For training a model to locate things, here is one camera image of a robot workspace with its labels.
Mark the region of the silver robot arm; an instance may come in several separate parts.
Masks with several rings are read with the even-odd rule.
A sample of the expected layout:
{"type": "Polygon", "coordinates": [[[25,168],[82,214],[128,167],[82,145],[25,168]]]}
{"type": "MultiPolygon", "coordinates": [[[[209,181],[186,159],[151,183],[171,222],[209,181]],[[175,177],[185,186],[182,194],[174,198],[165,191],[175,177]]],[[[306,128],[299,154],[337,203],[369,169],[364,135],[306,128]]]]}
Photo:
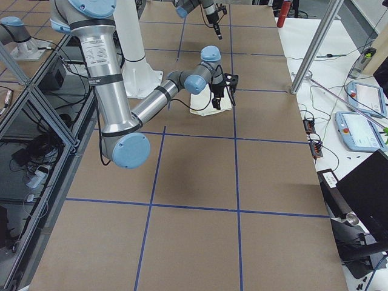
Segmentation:
{"type": "Polygon", "coordinates": [[[205,26],[212,28],[219,40],[223,39],[219,23],[227,14],[225,5],[217,4],[213,0],[177,0],[172,1],[172,3],[177,15],[182,19],[199,7],[205,26]]]}
{"type": "Polygon", "coordinates": [[[191,70],[164,76],[146,61],[138,13],[133,1],[52,1],[52,28],[78,38],[94,95],[103,164],[125,169],[141,166],[150,143],[141,128],[181,90],[193,95],[210,90],[209,104],[218,109],[230,81],[221,54],[210,45],[191,70]]]}

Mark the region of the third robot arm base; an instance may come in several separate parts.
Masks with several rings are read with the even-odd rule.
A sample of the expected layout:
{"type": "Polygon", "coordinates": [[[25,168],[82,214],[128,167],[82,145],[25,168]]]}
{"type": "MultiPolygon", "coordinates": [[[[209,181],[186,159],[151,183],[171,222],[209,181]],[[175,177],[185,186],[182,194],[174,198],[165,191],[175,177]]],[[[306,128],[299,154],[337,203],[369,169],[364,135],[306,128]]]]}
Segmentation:
{"type": "Polygon", "coordinates": [[[16,47],[10,52],[13,59],[18,61],[37,61],[45,50],[39,49],[39,43],[32,38],[26,29],[23,21],[16,16],[6,16],[1,18],[1,43],[7,45],[11,42],[16,47]]]}

